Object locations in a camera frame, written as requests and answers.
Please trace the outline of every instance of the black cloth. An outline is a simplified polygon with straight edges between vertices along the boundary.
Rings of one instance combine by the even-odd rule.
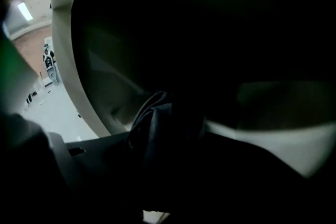
[[[54,58],[54,56],[55,56],[54,52],[52,50],[50,51],[50,56],[51,56],[51,58]],[[51,60],[52,59],[50,59],[50,57],[47,57],[47,59],[45,60],[45,56],[43,54],[43,62],[45,62],[46,68],[48,68],[52,65]]]
[[[307,181],[272,153],[205,132],[197,103],[166,92],[155,93],[140,110],[127,152],[130,187],[147,211],[188,218],[189,211],[209,217],[237,208],[289,214],[307,193]]]

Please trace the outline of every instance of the floor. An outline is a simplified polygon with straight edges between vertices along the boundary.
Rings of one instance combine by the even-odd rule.
[[[60,134],[66,143],[98,138],[78,116],[63,84],[52,84],[41,90],[29,107],[25,105],[22,116],[38,123],[47,132]]]

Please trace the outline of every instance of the brown wall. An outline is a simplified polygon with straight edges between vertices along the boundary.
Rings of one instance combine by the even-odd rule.
[[[27,61],[27,63],[42,78],[47,77],[46,68],[43,63],[44,39],[51,36],[51,25],[44,26],[26,33],[12,42],[15,48]]]

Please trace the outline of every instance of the person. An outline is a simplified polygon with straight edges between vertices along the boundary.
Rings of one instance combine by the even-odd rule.
[[[29,103],[32,102],[32,95],[31,94],[28,95],[28,98],[26,99],[26,102],[27,102],[28,107],[29,107]]]
[[[59,83],[59,77],[55,65],[56,64],[55,54],[52,50],[49,50],[48,44],[44,45],[43,62],[47,69],[48,77],[51,79],[53,84],[57,86]]]

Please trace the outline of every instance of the fluorescent light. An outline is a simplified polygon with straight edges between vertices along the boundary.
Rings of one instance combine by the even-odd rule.
[[[22,2],[21,4],[18,4],[17,7],[19,8],[20,12],[22,13],[22,15],[25,17],[26,20],[32,20],[33,17],[30,14],[26,3]]]

